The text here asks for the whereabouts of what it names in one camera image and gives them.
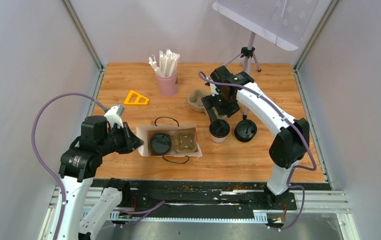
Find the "black cup lid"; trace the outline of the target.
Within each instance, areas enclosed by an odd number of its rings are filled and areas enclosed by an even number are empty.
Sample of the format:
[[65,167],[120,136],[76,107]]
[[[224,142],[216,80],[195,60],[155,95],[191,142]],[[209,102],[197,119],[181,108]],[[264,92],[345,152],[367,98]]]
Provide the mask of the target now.
[[162,156],[172,149],[172,139],[169,134],[159,132],[155,133],[149,141],[150,150],[153,155]]
[[224,138],[230,133],[230,125],[223,119],[216,119],[210,123],[209,132],[213,137]]

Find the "white paper cup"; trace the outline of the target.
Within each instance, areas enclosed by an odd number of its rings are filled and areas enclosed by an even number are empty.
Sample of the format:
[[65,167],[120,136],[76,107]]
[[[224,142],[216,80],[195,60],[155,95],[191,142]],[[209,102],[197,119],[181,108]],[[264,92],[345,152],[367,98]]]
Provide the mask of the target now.
[[217,136],[211,135],[210,138],[215,144],[222,144],[225,141],[226,136],[217,137]]

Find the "orange paper bag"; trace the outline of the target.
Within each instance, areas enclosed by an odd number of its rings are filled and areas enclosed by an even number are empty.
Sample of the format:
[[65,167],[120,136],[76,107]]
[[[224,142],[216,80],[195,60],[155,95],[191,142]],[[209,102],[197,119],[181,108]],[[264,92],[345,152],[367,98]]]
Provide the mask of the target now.
[[136,127],[136,135],[144,141],[143,146],[138,148],[139,154],[142,157],[159,157],[179,165],[186,164],[191,157],[202,157],[197,127],[181,124],[168,116],[167,119],[174,121],[173,125],[159,124],[158,121],[164,118],[160,116],[152,125]]

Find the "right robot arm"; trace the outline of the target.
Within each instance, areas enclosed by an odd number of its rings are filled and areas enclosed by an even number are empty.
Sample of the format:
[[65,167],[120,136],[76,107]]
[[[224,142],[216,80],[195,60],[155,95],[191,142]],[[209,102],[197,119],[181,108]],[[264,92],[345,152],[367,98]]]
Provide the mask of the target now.
[[245,106],[261,120],[274,137],[269,149],[273,169],[267,182],[264,202],[276,209],[284,202],[284,195],[300,160],[310,157],[310,125],[304,118],[296,119],[281,109],[263,93],[255,80],[245,71],[232,74],[226,66],[216,68],[210,76],[202,71],[198,76],[210,87],[211,93],[202,98],[210,119],[212,136],[222,138],[230,126],[222,117],[231,117]]

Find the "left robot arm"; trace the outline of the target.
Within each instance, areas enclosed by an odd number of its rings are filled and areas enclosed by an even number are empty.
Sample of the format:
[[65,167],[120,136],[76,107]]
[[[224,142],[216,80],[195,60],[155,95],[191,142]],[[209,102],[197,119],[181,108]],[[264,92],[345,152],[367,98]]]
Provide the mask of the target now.
[[81,124],[80,135],[61,155],[59,175],[64,185],[47,239],[94,240],[115,207],[125,207],[132,200],[130,182],[111,178],[100,198],[86,217],[84,203],[103,157],[111,153],[129,154],[144,144],[128,124],[110,124],[101,115],[89,116]]

